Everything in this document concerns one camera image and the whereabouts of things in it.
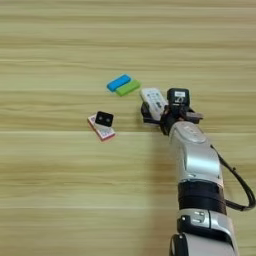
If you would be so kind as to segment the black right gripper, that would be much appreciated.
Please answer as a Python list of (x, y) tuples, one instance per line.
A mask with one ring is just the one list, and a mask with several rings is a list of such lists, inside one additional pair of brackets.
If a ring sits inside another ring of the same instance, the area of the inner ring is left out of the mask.
[(160, 122), (155, 120), (150, 111), (149, 104), (143, 102), (141, 105), (141, 114), (144, 123), (149, 124), (160, 124), (161, 131), (164, 135), (168, 136), (172, 126), (179, 121), (188, 121), (195, 123), (203, 119), (203, 115), (198, 112), (194, 112), (189, 106), (184, 104), (181, 105), (166, 105), (164, 107), (164, 112), (161, 115)]

